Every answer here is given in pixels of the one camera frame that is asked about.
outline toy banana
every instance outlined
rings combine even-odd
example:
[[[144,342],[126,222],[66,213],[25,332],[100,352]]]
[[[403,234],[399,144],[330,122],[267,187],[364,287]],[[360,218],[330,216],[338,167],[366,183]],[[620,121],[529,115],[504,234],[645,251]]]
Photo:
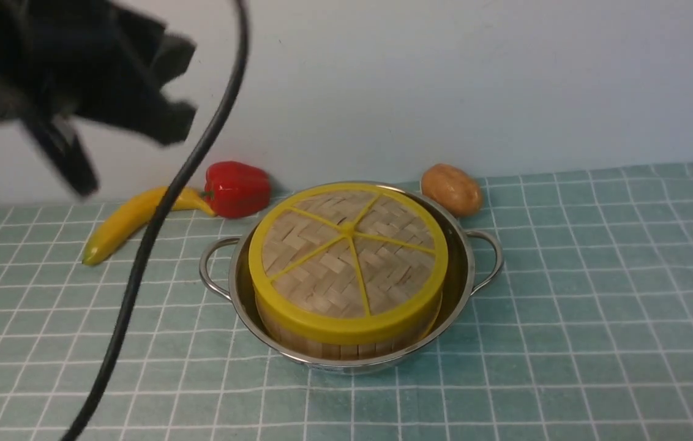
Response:
[[[84,265],[99,265],[134,232],[147,224],[153,217],[156,207],[162,201],[167,187],[154,188],[129,199],[91,235],[83,249]],[[215,216],[215,212],[200,197],[197,190],[186,187],[173,205],[173,211],[182,209],[200,209],[207,215]]]

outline woven bamboo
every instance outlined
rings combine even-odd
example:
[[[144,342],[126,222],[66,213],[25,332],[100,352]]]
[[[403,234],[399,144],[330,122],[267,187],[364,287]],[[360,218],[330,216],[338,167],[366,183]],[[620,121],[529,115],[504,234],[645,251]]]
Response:
[[[280,213],[262,243],[272,287],[300,309],[335,319],[392,312],[420,293],[436,253],[425,222],[402,202],[369,190],[334,190]],[[436,306],[403,332],[368,344],[328,344],[285,329],[257,301],[271,337],[288,348],[331,360],[384,355],[424,337]]]

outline red bell pepper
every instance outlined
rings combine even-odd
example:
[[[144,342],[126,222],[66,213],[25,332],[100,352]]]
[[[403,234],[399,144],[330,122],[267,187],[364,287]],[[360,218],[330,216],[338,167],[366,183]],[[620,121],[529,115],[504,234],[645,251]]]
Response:
[[[260,168],[217,162],[206,171],[203,198],[219,216],[250,216],[271,203],[271,180]]]

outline teal grid tablecloth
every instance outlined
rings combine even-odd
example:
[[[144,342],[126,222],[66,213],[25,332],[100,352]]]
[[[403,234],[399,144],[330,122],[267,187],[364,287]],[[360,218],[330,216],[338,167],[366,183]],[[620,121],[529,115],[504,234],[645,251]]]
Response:
[[[693,164],[482,184],[463,223],[498,235],[506,271],[436,344],[363,377],[283,360],[206,293],[202,249],[254,219],[174,213],[81,439],[693,440]],[[83,402],[138,245],[78,263],[114,207],[0,209],[0,441],[58,439]]]

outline pot handle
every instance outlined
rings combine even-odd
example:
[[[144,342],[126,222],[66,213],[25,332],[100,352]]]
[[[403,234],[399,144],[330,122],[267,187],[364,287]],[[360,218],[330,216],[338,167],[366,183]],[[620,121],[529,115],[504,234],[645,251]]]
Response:
[[[496,254],[496,263],[494,268],[491,270],[491,274],[489,274],[485,279],[483,279],[482,282],[479,282],[472,288],[472,294],[469,294],[469,296],[473,296],[476,292],[482,290],[482,288],[484,288],[487,284],[493,282],[493,279],[495,279],[497,274],[500,273],[501,267],[504,266],[504,254],[501,253],[501,243],[499,243],[497,238],[494,236],[480,230],[466,230],[464,231],[464,234],[466,234],[466,237],[483,239],[491,245],[491,248],[494,249],[494,253]]]
[[[209,290],[219,294],[223,298],[227,299],[227,301],[229,302],[232,302],[232,298],[230,297],[230,291],[225,290],[225,288],[222,288],[216,282],[213,282],[213,279],[210,278],[210,274],[208,274],[208,259],[213,255],[213,253],[215,253],[217,249],[224,248],[225,246],[229,245],[234,245],[240,242],[240,240],[240,237],[226,237],[219,239],[214,243],[210,244],[206,248],[204,253],[202,253],[202,257],[200,257],[200,279]]]

